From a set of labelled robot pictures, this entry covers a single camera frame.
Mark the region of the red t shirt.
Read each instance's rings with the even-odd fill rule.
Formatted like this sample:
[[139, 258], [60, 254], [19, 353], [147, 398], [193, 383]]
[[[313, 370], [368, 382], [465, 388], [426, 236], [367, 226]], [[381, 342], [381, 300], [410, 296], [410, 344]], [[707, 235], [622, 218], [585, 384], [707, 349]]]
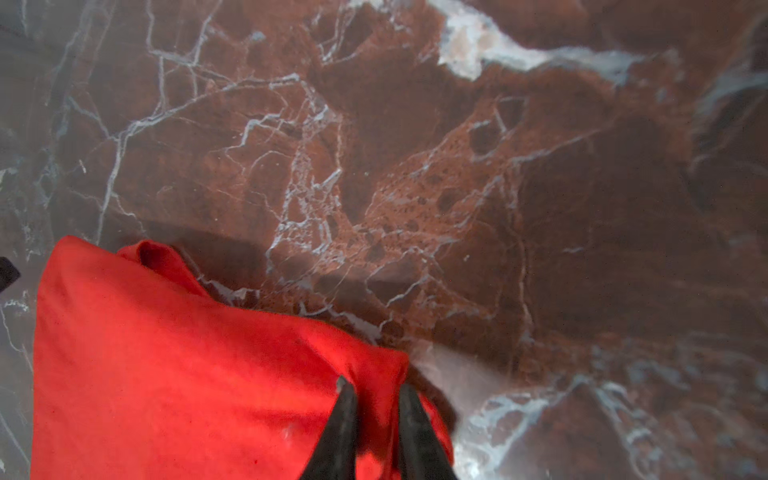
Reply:
[[[111, 253], [68, 236], [38, 288], [30, 475], [299, 479], [343, 376], [355, 479], [402, 479], [409, 366], [321, 321], [219, 303], [169, 246]], [[417, 393], [452, 466], [449, 430]]]

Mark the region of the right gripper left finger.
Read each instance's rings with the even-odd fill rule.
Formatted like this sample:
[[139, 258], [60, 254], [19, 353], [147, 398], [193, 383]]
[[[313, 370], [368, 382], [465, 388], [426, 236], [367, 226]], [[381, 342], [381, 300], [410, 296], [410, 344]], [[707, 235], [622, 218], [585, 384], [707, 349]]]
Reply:
[[300, 480], [354, 480], [358, 397], [343, 376], [337, 381], [338, 396]]

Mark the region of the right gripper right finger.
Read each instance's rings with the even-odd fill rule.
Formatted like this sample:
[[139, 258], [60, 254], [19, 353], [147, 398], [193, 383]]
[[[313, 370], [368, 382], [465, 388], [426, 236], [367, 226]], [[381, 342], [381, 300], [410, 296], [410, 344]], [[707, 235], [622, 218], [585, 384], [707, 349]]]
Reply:
[[457, 480], [417, 391], [403, 385], [398, 398], [399, 462], [407, 480]]

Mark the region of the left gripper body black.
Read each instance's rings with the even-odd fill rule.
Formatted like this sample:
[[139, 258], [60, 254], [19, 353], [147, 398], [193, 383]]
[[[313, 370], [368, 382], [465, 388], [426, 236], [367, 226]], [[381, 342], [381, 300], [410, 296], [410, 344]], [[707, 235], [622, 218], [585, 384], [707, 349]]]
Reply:
[[5, 291], [21, 277], [16, 266], [6, 257], [0, 257], [0, 292]]

